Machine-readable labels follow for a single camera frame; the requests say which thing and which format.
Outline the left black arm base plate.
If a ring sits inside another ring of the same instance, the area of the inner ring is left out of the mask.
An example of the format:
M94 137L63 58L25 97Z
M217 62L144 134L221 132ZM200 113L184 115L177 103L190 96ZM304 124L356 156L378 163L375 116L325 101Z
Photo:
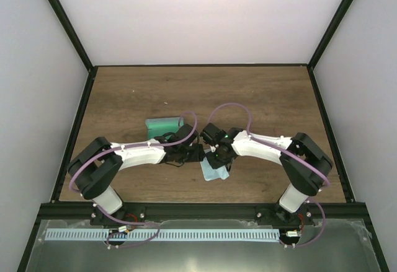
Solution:
M120 227L120 226L144 226L142 218L130 213L125 209L109 214L103 209L95 209L91 215L90 223L92 226Z

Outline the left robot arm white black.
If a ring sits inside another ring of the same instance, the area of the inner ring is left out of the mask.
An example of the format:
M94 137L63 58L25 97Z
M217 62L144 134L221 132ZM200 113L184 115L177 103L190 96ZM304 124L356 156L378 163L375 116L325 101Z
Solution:
M168 132L140 143L120 144L111 143L105 137L95 138L69 163L67 171L72 188L102 208L110 223L119 225L126 219L127 210L110 186L119 171L148 164L180 167L201 162L204 157L198 132L184 124L175 133Z

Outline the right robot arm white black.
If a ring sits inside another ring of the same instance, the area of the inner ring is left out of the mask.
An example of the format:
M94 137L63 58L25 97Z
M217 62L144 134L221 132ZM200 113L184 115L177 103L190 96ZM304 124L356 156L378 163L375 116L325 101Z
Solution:
M224 131L209 123L200 137L211 148L206 158L213 169L230 165L237 157L254 157L283 167L290 184L275 206L276 218L282 224L293 222L300 206L322 187L329 186L333 162L305 133L270 137L242 128Z

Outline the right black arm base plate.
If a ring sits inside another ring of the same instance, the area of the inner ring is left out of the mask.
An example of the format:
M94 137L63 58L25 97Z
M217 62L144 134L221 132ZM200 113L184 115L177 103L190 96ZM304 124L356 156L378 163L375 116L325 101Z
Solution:
M308 208L301 206L296 212L289 213L278 203L259 204L255 207L258 224L272 225L273 227L298 227L303 222L304 226L311 226L313 220L306 214Z

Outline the teal glasses case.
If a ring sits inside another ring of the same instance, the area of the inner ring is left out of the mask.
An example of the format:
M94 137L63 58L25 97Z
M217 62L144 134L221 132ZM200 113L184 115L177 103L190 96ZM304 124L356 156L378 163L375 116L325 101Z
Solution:
M154 139L166 133L176 133L184 124L183 117L150 118L145 120L148 139Z

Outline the light blue cleaning cloth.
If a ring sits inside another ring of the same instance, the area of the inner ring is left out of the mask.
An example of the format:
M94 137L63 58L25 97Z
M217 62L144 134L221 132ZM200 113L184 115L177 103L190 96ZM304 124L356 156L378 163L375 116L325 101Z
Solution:
M209 182L219 178L222 180L226 180L229 177L229 172L227 171L225 166L222 166L217 169L213 169L209 164L207 158L204 158L204 160L200 162L200 166L205 181Z

